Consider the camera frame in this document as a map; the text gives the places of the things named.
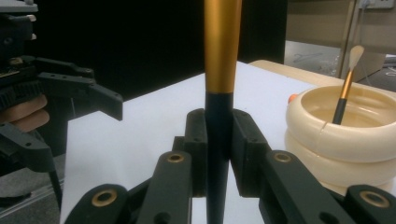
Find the gold brush ferrule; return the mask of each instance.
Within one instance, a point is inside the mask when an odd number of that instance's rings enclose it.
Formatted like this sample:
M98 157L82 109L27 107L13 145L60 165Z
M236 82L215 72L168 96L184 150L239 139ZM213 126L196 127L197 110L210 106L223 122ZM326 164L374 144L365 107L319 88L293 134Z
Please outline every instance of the gold brush ferrule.
M242 0L205 0L205 82L211 93L233 92Z
M346 80L344 82L343 89L341 90L341 99L346 99L347 96L349 95L349 90L350 86L352 85L352 70L349 70L349 72L346 75Z

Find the orange object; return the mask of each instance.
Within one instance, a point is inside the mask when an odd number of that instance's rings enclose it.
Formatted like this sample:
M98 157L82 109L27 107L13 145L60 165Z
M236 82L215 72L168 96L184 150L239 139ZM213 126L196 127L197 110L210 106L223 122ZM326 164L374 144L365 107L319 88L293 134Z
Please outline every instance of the orange object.
M292 100L294 100L294 98L296 98L297 96L298 96L298 94L292 94L292 95L289 97L288 104L290 104L290 102L291 102Z

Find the white table surface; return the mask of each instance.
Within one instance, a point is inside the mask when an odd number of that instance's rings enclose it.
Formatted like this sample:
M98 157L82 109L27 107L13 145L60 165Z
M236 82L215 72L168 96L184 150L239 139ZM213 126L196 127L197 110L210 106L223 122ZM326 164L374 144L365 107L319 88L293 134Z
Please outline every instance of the white table surface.
M272 149L284 149L289 96L314 87L238 63L234 108L254 118ZM174 137L184 135L187 114L204 106L205 77L199 75L125 102L123 121L101 112L69 121L61 223L90 189L102 184L131 189L150 178ZM232 169L227 190L225 224L263 223L259 199L239 196ZM206 223L205 198L193 199L192 223Z

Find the power outlet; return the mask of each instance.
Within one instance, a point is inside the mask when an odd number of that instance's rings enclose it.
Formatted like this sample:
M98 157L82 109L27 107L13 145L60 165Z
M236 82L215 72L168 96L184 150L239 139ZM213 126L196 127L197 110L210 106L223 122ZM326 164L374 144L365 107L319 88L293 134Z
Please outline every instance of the power outlet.
M364 4L368 4L367 8L393 8L395 0L361 0L359 8L363 8Z

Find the gold and black stick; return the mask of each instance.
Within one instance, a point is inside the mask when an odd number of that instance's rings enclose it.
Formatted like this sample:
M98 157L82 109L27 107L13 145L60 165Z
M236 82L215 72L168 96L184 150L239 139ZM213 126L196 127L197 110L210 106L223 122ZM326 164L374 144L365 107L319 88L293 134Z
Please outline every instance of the gold and black stick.
M338 99L337 107L335 108L334 117L332 119L332 123L341 124L343 120L344 111L347 106L347 97L349 95L349 90L352 85L352 77L353 77L353 69L356 64L358 64L361 55L364 52L364 48L360 45L355 46L350 51L349 55L349 71L346 75L346 79L344 81L343 89L341 89L340 99Z
M242 0L205 0L207 223L223 222Z

